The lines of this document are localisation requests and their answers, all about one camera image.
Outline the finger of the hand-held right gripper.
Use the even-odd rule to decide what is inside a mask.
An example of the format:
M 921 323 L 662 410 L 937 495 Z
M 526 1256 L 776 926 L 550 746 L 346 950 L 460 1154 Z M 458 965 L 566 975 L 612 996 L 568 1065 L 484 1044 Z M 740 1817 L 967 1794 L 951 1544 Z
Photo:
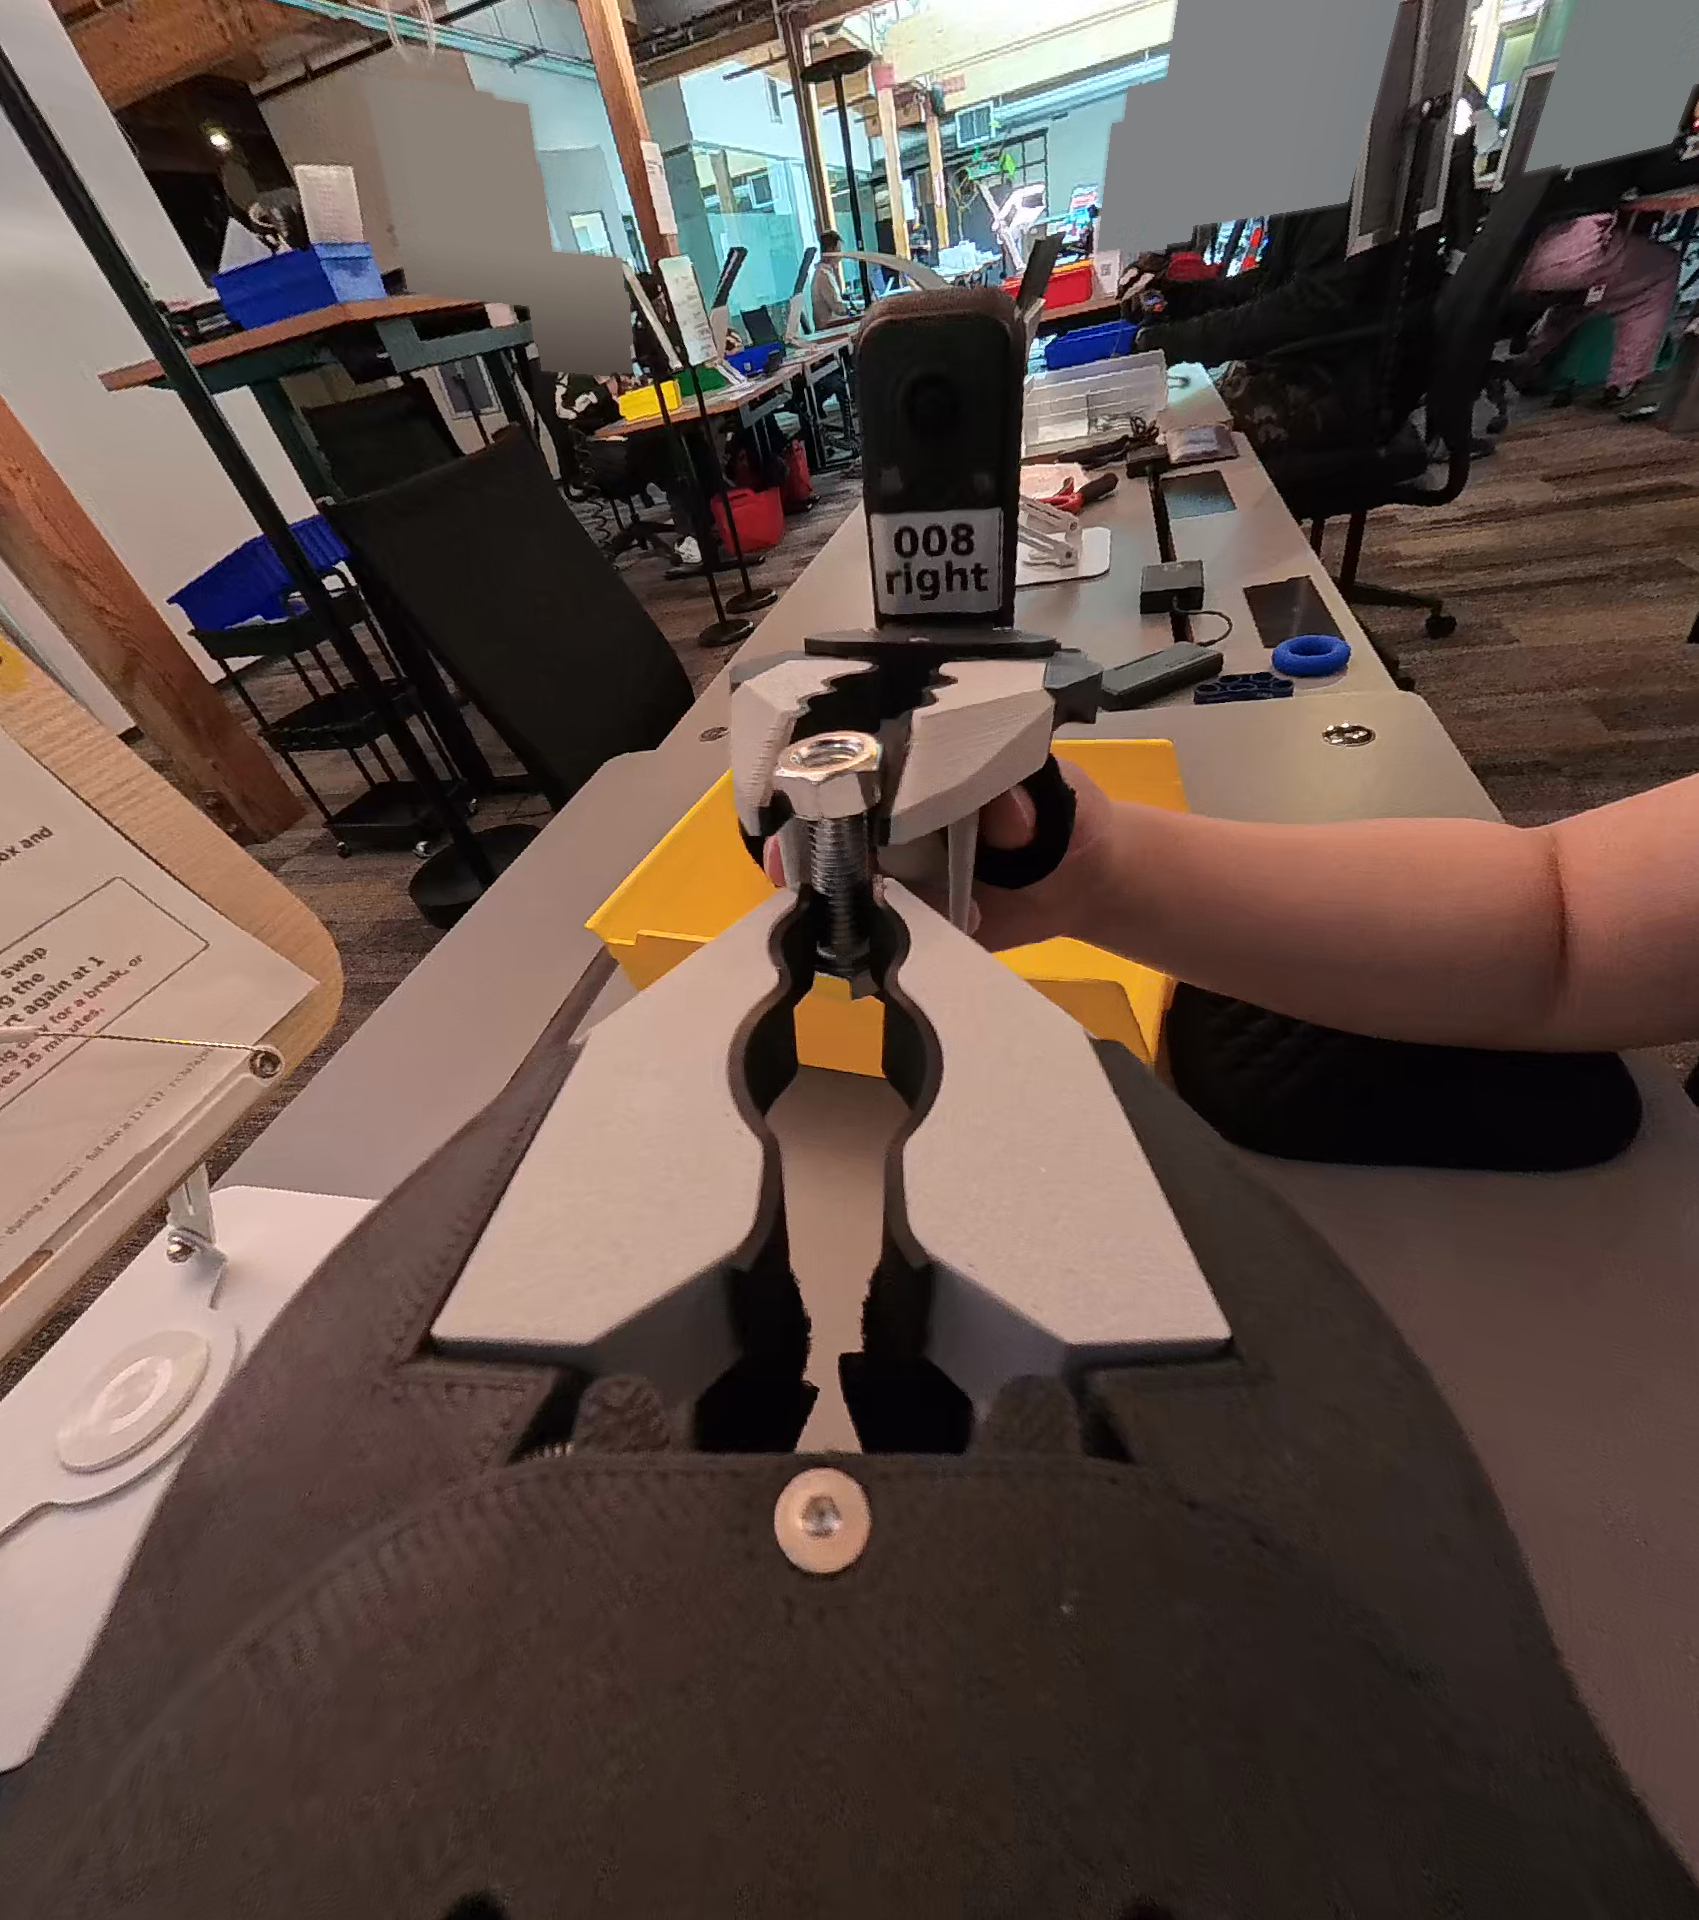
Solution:
M 732 673 L 732 794 L 746 839 L 764 839 L 780 756 L 825 732 L 871 732 L 871 667 L 845 656 L 776 656 Z
M 1045 673 L 943 673 L 875 727 L 877 844 L 909 849 L 975 816 L 1041 771 L 1051 736 Z

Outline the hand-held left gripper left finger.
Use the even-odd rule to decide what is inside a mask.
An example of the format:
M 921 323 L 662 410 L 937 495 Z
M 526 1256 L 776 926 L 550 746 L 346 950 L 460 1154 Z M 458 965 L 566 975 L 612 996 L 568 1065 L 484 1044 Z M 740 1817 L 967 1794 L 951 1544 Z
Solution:
M 778 892 L 574 1048 L 430 1338 L 638 1376 L 714 1452 L 790 1452 L 812 1323 L 768 1113 L 800 1061 L 810 904 Z

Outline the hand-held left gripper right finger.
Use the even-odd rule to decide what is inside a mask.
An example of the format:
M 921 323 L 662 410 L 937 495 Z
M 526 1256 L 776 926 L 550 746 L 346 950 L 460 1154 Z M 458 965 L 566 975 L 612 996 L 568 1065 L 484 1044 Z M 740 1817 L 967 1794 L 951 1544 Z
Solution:
M 1017 1380 L 1207 1364 L 1231 1328 L 1115 1084 L 1135 1068 L 897 881 L 871 975 L 881 1250 L 843 1356 L 863 1452 L 957 1455 Z

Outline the steel bolt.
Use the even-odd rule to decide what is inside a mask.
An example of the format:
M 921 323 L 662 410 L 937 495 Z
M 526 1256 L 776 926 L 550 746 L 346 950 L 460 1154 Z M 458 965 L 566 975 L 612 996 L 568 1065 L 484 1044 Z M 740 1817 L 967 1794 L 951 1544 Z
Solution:
M 810 900 L 814 968 L 837 981 L 851 998 L 877 990 L 873 960 L 877 919 L 875 802 L 825 819 L 790 825 L 798 887 Z

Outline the yellow plastic bin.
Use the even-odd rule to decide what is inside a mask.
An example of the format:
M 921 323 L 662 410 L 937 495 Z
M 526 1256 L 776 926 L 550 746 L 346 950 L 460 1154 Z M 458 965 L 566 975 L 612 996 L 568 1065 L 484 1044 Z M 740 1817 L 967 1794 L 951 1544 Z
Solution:
M 1055 756 L 1083 769 L 1113 801 L 1163 812 L 1187 808 L 1167 738 L 1087 735 Z M 772 887 L 746 853 L 732 781 L 722 776 L 590 916 L 630 985 L 646 990 L 698 949 L 760 909 Z M 1081 1028 L 1153 1067 L 1173 978 L 1073 939 L 1007 949 L 1001 963 Z M 883 1014 L 845 987 L 817 987 L 796 1013 L 804 1067 L 881 1077 Z

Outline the person's right hand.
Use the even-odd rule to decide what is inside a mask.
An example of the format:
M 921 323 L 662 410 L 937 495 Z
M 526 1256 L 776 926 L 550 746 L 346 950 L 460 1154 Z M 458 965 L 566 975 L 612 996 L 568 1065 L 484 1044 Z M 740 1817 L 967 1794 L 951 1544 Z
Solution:
M 1145 960 L 1149 940 L 1135 931 L 1139 874 L 1149 832 L 1159 825 L 1147 807 L 1111 798 L 1083 769 L 1057 762 L 1073 796 L 1067 850 L 1049 877 L 1007 888 L 971 885 L 967 928 L 991 950 L 1075 940 L 1123 959 Z

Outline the clear plastic organizer box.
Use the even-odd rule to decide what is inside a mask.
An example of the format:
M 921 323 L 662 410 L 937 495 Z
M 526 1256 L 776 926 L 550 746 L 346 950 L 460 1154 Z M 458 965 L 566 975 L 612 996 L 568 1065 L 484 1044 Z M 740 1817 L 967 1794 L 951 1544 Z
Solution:
M 1167 403 L 1167 365 L 1157 351 L 1045 370 L 1023 388 L 1021 455 L 1061 460 L 1067 449 L 1125 439 L 1135 423 L 1157 421 Z

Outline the small white stand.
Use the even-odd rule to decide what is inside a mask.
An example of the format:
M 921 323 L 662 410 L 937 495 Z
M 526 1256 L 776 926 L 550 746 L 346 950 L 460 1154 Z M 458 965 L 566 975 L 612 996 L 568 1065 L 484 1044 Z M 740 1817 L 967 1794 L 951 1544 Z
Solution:
M 1095 580 L 1107 575 L 1111 535 L 1073 510 L 1023 499 L 1015 521 L 1015 587 L 1019 590 Z

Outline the black mesh office chair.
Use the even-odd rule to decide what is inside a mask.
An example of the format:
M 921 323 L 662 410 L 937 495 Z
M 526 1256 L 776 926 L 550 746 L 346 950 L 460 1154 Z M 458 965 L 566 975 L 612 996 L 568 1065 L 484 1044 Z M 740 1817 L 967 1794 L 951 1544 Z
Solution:
M 660 748 L 690 715 L 686 667 L 522 429 L 342 495 L 326 516 L 548 804 L 568 804 L 610 761 Z

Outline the black floor stand pole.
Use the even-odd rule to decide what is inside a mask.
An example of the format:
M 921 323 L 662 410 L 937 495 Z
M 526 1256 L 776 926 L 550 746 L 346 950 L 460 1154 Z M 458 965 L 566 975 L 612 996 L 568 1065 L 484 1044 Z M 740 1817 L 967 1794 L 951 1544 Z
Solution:
M 286 565 L 286 572 L 302 595 L 308 612 L 326 634 L 340 663 L 350 670 L 358 691 L 366 694 L 412 782 L 430 804 L 436 825 L 444 828 L 448 844 L 418 866 L 410 883 L 410 899 L 430 925 L 442 931 L 452 928 L 528 850 L 534 831 L 524 826 L 478 831 L 472 825 L 470 804 L 454 794 L 446 781 L 438 778 L 422 738 L 412 731 L 396 697 L 384 685 L 382 673 L 358 644 L 354 630 L 338 618 L 334 598 L 310 565 L 290 521 L 280 510 L 244 444 L 240 444 L 218 401 L 196 373 L 188 351 L 176 341 L 132 257 L 118 241 L 100 204 L 94 203 L 86 180 L 82 180 L 2 44 L 0 113 L 66 215 L 68 224 L 94 258 L 122 311 L 136 325 L 144 347 L 158 361 L 160 373 L 182 401 L 212 459 L 238 491 L 262 539 Z

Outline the black wrist rest pad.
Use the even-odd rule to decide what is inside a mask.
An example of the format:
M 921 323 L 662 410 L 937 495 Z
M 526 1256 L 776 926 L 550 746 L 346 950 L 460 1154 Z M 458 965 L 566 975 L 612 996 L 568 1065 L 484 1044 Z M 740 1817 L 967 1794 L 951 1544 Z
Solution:
M 1229 1144 L 1297 1164 L 1583 1172 L 1625 1154 L 1643 1102 L 1613 1052 L 1367 1038 L 1175 985 L 1163 1061 Z

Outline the black rolling cart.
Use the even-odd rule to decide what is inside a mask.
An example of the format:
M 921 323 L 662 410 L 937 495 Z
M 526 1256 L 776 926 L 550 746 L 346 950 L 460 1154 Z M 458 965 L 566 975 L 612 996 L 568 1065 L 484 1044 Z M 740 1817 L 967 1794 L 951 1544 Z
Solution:
M 422 738 L 438 778 L 474 811 L 490 766 L 446 675 L 346 566 L 324 587 Z M 226 632 L 190 629 L 190 637 L 228 670 L 236 702 L 316 808 L 340 856 L 432 850 L 438 825 L 430 804 L 304 600 L 280 621 Z

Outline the blue plastic bin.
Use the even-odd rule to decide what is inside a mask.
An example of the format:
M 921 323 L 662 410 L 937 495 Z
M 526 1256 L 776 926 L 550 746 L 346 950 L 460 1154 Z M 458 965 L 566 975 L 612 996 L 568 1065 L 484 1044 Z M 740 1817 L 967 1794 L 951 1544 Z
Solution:
M 284 325 L 326 309 L 378 303 L 382 271 L 366 243 L 324 243 L 268 253 L 212 280 L 226 316 L 240 331 Z
M 326 516 L 296 521 L 290 533 L 318 577 L 330 577 L 350 560 L 346 541 Z M 204 632 L 280 621 L 296 605 L 302 605 L 302 588 L 262 536 L 240 544 L 170 596 L 170 606 L 186 617 L 190 629 Z

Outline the white stand base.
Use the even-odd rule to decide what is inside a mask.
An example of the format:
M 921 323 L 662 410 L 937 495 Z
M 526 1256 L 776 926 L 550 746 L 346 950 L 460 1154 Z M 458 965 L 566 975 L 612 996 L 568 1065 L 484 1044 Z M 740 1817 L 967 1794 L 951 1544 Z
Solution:
M 62 1711 L 198 1428 L 372 1210 L 228 1187 L 214 1250 L 154 1240 L 0 1400 L 0 1775 Z

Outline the printed instruction sheet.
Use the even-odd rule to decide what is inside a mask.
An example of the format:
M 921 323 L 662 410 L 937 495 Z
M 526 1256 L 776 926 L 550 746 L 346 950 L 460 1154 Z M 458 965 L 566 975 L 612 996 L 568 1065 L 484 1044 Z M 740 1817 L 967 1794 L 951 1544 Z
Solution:
M 314 987 L 0 728 L 0 1284 Z

